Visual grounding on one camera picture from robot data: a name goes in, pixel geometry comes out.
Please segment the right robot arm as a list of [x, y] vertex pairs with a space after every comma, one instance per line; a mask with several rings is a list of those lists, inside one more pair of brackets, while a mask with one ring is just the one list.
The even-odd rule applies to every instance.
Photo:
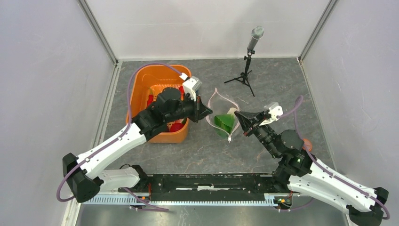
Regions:
[[306, 150], [297, 132], [287, 129], [277, 134], [268, 124], [268, 111], [236, 111], [243, 134], [254, 135], [279, 165], [272, 174], [272, 187], [310, 196], [349, 216], [358, 226], [379, 226], [389, 218], [385, 207], [389, 192], [361, 185], [328, 167]]

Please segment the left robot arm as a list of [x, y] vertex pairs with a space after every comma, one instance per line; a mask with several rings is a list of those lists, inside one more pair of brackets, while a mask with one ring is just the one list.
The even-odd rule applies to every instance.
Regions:
[[105, 168], [131, 149], [142, 145], [168, 130], [168, 124], [180, 119], [198, 122], [212, 110], [204, 105], [196, 93], [181, 92], [172, 87], [163, 89], [156, 100], [140, 111], [118, 133], [78, 156], [68, 153], [62, 158], [63, 180], [56, 197], [60, 202], [75, 199], [83, 203], [96, 196], [102, 188], [133, 188], [144, 191], [148, 179], [135, 169], [126, 173], [114, 170], [117, 179], [104, 178]]

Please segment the green toy bok choy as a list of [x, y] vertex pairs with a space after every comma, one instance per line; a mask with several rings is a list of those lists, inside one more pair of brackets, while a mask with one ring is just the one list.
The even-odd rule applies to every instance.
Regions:
[[214, 124], [216, 126], [216, 133], [221, 138], [226, 138], [231, 142], [232, 133], [236, 126], [236, 116], [234, 112], [237, 108], [230, 108], [227, 113], [219, 114], [214, 117]]

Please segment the clear polka dot zip bag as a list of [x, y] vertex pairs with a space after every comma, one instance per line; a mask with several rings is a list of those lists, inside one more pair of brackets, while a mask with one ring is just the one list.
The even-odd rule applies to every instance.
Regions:
[[228, 95], [222, 95], [217, 88], [207, 102], [207, 107], [212, 113], [206, 117], [208, 124], [216, 134], [231, 143], [236, 130], [239, 127], [235, 112], [240, 109], [239, 105]]

